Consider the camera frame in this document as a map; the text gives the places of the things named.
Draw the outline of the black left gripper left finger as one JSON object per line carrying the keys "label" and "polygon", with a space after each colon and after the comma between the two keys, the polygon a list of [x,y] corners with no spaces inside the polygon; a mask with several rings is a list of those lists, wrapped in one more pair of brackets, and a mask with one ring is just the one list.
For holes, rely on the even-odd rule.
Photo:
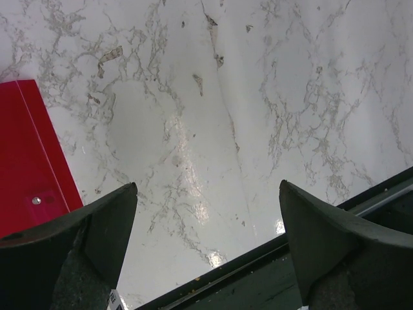
{"label": "black left gripper left finger", "polygon": [[136,215],[128,183],[74,212],[1,238],[1,309],[106,309]]}

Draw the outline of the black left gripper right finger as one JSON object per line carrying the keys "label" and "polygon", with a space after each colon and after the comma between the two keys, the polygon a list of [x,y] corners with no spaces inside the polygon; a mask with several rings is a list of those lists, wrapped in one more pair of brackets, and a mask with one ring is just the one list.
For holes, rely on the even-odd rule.
{"label": "black left gripper right finger", "polygon": [[283,180],[279,203],[309,309],[412,309],[412,235],[325,203]]}

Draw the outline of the red folder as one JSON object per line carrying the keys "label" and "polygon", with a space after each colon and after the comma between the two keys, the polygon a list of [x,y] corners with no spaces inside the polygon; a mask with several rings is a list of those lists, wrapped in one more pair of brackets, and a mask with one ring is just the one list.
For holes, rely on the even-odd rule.
{"label": "red folder", "polygon": [[36,82],[1,84],[1,236],[83,206]]}

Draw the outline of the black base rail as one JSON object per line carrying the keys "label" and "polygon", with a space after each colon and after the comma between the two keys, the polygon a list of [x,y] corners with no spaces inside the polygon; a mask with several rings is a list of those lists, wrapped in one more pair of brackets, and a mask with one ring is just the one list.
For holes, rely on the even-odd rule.
{"label": "black base rail", "polygon": [[[336,206],[412,235],[412,170]],[[299,292],[286,231],[145,304],[145,309],[309,309]]]}

